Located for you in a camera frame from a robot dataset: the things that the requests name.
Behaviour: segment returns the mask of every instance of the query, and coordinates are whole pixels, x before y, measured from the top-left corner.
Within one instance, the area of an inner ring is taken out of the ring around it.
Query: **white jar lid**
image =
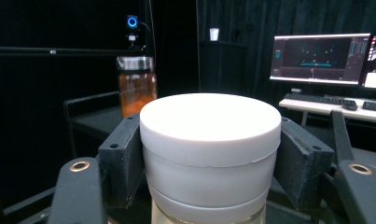
[[[229,167],[272,154],[280,144],[281,115],[243,96],[181,94],[145,105],[140,129],[146,148],[167,161]]]

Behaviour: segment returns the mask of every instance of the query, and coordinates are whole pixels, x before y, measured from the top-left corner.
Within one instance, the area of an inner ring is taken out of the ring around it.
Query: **desk leg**
[[[309,112],[307,112],[307,111],[303,111],[303,118],[301,119],[301,127],[306,126],[308,113]]]

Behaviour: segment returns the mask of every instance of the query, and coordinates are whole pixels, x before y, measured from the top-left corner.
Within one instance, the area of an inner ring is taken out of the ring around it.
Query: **black keyboard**
[[[342,102],[344,101],[342,98],[339,97],[307,95],[300,93],[287,93],[284,96],[284,98],[289,100],[307,101],[328,105],[342,105]]]
[[[375,110],[376,111],[376,102],[365,101],[363,103],[362,109]]]

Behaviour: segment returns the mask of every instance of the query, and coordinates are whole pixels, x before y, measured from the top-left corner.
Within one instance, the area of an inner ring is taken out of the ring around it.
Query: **curtain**
[[[197,6],[200,41],[219,27],[219,40],[246,46],[241,95],[272,104],[285,92],[269,81],[275,35],[376,35],[376,0],[197,0]]]

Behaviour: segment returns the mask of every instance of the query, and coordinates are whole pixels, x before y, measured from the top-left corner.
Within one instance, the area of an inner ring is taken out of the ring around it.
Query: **orange jar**
[[[147,103],[157,99],[157,80],[152,57],[117,57],[121,115],[139,113]]]

